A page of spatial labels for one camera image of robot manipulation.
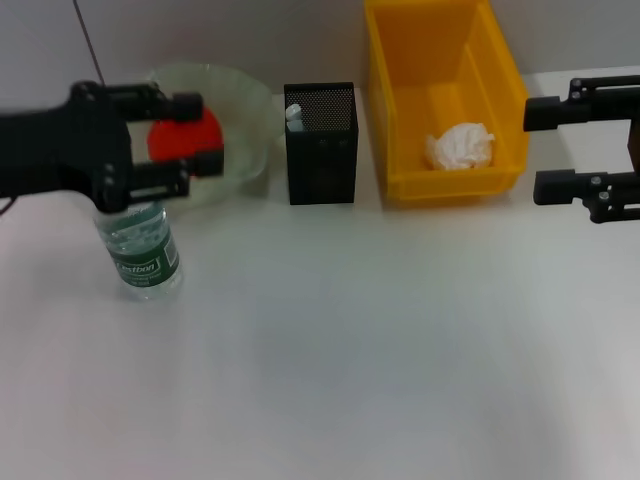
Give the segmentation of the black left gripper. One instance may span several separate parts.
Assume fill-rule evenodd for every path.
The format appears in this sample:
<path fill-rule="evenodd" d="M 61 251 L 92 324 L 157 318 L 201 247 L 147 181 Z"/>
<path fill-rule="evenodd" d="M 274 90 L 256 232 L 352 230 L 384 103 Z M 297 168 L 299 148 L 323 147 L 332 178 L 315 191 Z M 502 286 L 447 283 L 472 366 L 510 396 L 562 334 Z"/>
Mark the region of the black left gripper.
<path fill-rule="evenodd" d="M 193 177 L 219 177 L 224 152 L 198 152 L 132 165 L 128 122 L 200 120 L 194 92 L 166 95 L 155 82 L 72 85 L 68 99 L 45 110 L 1 115 L 1 197 L 73 191 L 103 213 L 130 201 L 187 197 Z"/>

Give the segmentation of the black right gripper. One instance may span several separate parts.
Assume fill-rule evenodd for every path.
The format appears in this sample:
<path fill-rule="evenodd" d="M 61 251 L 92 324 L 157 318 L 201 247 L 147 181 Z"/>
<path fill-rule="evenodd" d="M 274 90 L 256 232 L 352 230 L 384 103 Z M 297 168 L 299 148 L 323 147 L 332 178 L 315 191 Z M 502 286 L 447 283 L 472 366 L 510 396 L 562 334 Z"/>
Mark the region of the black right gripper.
<path fill-rule="evenodd" d="M 525 132 L 556 130 L 560 125 L 632 120 L 627 149 L 633 171 L 640 174 L 639 76 L 573 78 L 566 100 L 559 96 L 526 100 Z M 639 176 L 626 173 L 536 173 L 533 201 L 538 206 L 570 205 L 579 199 L 590 221 L 604 224 L 639 220 Z"/>

